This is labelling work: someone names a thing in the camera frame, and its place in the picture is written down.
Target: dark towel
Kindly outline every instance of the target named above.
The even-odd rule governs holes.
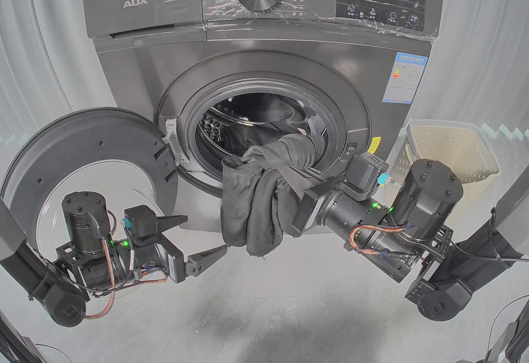
[[[277,168],[305,170],[321,158],[322,136],[289,134],[265,146],[252,146],[239,158],[222,160],[221,227],[224,242],[264,256],[277,247],[283,232],[299,236],[292,221],[299,198]]]
[[[257,127],[232,125],[221,129],[221,141],[218,145],[242,157],[251,146],[264,146],[286,134],[299,134],[299,131],[287,121],[267,122]]]

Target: white curtain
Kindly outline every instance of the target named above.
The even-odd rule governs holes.
[[[444,0],[411,117],[529,128],[529,0]],[[115,102],[86,36],[83,0],[0,1],[0,176],[29,136]]]

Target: washing machine door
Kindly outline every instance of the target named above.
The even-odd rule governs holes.
[[[119,108],[70,113],[36,133],[18,153],[0,194],[47,258],[68,242],[61,201],[74,191],[105,196],[107,207],[145,204],[158,215],[174,211],[178,176],[164,134],[143,116]]]

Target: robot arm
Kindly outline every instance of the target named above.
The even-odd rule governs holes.
[[[161,271],[175,283],[198,276],[226,254],[224,245],[188,256],[162,232],[187,220],[187,216],[156,217],[147,206],[125,210],[128,238],[112,240],[103,196],[92,192],[71,193],[64,198],[63,212],[70,242],[56,249],[49,262],[26,242],[20,226],[0,201],[0,264],[26,290],[30,300],[41,303],[59,325],[74,327],[86,316],[91,293],[109,293],[111,286],[103,242],[109,250],[117,289],[138,284],[143,276]]]
[[[457,247],[451,245],[453,230],[444,225],[463,195],[452,171],[437,161],[414,162],[387,208],[371,198],[386,181],[387,168],[364,152],[351,159],[344,176],[324,182],[285,171],[299,195],[308,187],[294,228],[304,233],[316,225],[327,227],[346,250],[363,254],[397,282],[423,257],[406,298],[435,321],[455,317],[475,291],[529,254],[529,167],[500,199],[490,220]]]

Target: yellow warning sticker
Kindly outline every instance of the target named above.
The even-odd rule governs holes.
[[[374,136],[371,140],[371,146],[368,149],[368,152],[370,152],[372,155],[374,155],[374,152],[377,151],[377,148],[380,144],[380,140],[382,139],[381,136]]]

